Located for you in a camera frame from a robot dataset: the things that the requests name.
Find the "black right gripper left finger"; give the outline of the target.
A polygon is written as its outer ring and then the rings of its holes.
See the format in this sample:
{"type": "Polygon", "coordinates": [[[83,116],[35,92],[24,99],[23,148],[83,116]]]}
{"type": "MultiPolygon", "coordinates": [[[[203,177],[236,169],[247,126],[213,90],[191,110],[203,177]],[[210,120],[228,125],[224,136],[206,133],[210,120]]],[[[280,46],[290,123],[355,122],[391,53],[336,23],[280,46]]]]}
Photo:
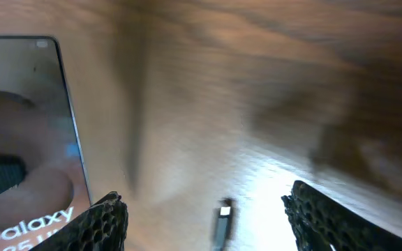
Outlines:
{"type": "Polygon", "coordinates": [[[128,207],[112,191],[31,251],[124,251],[128,207]]]}

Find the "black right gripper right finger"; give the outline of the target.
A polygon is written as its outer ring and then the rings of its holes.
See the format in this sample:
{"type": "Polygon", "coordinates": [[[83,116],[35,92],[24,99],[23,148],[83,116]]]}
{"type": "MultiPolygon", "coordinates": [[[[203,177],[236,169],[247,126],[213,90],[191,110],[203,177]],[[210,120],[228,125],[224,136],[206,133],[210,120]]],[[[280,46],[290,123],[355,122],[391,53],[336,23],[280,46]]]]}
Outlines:
{"type": "Polygon", "coordinates": [[[402,251],[402,238],[303,181],[281,197],[298,251],[402,251]]]}

